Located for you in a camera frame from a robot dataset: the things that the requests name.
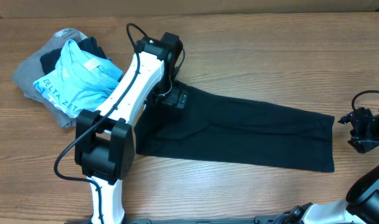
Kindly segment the black t-shirt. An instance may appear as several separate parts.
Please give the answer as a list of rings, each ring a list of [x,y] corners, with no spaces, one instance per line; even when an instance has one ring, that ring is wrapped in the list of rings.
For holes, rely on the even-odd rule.
[[[137,154],[334,171],[333,116],[178,87],[183,108],[158,104],[138,119]]]

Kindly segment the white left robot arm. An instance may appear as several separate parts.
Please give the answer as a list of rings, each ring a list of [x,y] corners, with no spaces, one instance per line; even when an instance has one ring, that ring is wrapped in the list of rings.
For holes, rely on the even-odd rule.
[[[123,223],[122,184],[134,159],[133,123],[143,104],[183,108],[187,93],[174,81],[183,52],[179,36],[143,37],[126,75],[94,112],[77,118],[75,163],[91,182],[90,223]]]

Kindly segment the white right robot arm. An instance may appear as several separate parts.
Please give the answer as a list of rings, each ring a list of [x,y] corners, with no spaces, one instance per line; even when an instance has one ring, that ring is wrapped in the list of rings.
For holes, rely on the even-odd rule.
[[[379,146],[379,113],[372,115],[369,109],[358,108],[341,117],[339,123],[353,126],[348,143],[357,152],[364,154]],[[345,199],[323,205],[296,206],[274,222],[379,224],[379,165],[358,179]]]

